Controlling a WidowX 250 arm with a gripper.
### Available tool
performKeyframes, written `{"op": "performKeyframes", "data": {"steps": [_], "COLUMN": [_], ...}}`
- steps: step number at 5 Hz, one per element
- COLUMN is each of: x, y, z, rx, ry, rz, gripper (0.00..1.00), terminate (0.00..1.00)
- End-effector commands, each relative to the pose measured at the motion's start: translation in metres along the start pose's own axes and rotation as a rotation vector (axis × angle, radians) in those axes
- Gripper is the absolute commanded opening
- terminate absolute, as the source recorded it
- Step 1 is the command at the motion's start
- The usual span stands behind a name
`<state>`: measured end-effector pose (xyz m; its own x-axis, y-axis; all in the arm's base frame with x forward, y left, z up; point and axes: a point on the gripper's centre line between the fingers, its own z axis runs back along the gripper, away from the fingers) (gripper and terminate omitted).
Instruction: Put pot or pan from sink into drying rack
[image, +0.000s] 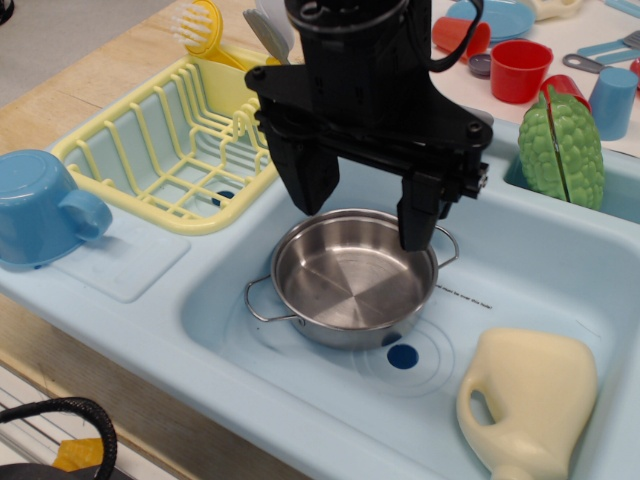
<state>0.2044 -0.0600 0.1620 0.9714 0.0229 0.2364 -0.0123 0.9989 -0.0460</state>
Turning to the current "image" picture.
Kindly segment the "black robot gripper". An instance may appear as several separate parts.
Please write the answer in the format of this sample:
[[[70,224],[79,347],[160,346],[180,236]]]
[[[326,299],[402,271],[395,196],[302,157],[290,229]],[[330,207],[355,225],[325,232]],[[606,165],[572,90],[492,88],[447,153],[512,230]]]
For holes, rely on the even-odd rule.
[[[245,78],[258,120],[294,205],[319,212],[339,180],[340,159],[402,178],[401,246],[424,251],[457,198],[476,197],[486,177],[490,127],[442,95],[431,77],[454,66],[431,55],[427,1],[288,1],[304,60]]]

